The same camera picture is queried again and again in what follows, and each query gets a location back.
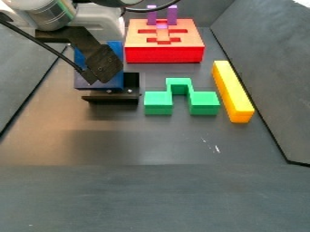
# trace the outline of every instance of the green block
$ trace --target green block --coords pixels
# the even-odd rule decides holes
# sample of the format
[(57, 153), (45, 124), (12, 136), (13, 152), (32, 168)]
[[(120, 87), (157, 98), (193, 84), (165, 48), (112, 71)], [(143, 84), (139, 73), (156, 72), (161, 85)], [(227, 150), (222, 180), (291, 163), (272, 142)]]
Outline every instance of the green block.
[(167, 90), (171, 90), (172, 95), (187, 95), (188, 86), (191, 86), (189, 78), (173, 78), (169, 77), (165, 79)]
[(172, 106), (172, 95), (168, 92), (145, 92), (144, 106)]
[(172, 95), (169, 92), (145, 92), (144, 113), (157, 115), (172, 114)]
[(215, 92), (193, 92), (189, 78), (167, 78), (165, 92), (145, 92), (145, 114), (171, 115), (173, 108), (172, 95), (187, 95), (191, 115), (216, 115), (220, 103)]

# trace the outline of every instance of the blue block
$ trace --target blue block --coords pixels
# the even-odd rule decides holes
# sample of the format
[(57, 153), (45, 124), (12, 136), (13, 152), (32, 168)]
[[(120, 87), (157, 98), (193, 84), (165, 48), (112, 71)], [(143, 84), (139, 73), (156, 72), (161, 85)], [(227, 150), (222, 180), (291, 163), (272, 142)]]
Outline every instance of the blue block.
[[(108, 46), (123, 61), (123, 42), (121, 41), (108, 41)], [(73, 50), (73, 61), (75, 63), (85, 69), (84, 55), (77, 48)], [(73, 88), (81, 91), (85, 90), (123, 90), (123, 71), (119, 71), (115, 77), (107, 83), (96, 81), (92, 85), (84, 80), (83, 76), (75, 72), (73, 75)]]

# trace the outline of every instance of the red puzzle board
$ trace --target red puzzle board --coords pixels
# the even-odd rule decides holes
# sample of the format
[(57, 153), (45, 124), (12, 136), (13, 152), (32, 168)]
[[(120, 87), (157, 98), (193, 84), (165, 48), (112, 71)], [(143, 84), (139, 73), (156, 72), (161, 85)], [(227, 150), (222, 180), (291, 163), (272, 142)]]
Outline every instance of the red puzzle board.
[(157, 19), (147, 25), (147, 19), (131, 19), (124, 42), (128, 63), (199, 63), (204, 44), (192, 19), (177, 19), (167, 25)]

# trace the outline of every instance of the toy block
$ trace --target toy block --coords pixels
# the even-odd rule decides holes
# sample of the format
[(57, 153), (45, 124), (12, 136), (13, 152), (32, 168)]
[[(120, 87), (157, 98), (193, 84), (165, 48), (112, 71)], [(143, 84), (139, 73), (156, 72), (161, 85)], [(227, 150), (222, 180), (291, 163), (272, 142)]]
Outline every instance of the toy block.
[(177, 6), (171, 5), (168, 7), (167, 24), (176, 25), (176, 19), (177, 19)]
[(167, 78), (165, 92), (145, 92), (145, 114), (172, 114), (172, 95), (185, 95), (191, 115), (216, 115), (220, 107), (215, 92), (195, 92), (189, 78)]
[(215, 92), (192, 92), (189, 94), (188, 110), (191, 115), (216, 115), (219, 106)]
[[(148, 5), (148, 9), (156, 8), (156, 5)], [(148, 12), (148, 25), (156, 25), (157, 12)]]
[(212, 77), (230, 121), (247, 123), (254, 115), (254, 108), (228, 61), (214, 62)]
[(187, 95), (188, 90), (192, 90), (189, 78), (167, 78), (165, 85), (172, 95)]
[[(116, 53), (117, 57), (123, 61), (123, 42), (121, 41), (108, 41), (107, 42), (111, 50)], [(73, 61), (85, 70), (87, 66), (84, 63), (84, 55), (77, 48), (73, 49)], [(119, 71), (115, 77), (107, 82), (101, 83), (96, 81), (92, 85), (84, 80), (84, 77), (75, 72), (73, 74), (73, 88), (85, 90), (121, 90), (123, 89), (123, 71)]]
[(171, 115), (172, 114), (172, 95), (168, 92), (145, 92), (144, 113)]
[(168, 25), (157, 19), (131, 19), (124, 42), (128, 63), (200, 63), (204, 44), (192, 19), (177, 19)]

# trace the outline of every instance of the white speck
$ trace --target white speck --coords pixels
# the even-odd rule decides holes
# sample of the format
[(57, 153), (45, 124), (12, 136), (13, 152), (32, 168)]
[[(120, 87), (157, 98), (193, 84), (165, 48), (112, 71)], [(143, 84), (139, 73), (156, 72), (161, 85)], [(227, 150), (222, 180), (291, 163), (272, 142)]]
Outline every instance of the white speck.
[(215, 145), (215, 149), (216, 149), (218, 153), (220, 153), (220, 150), (218, 149), (218, 146), (216, 146), (216, 145)]

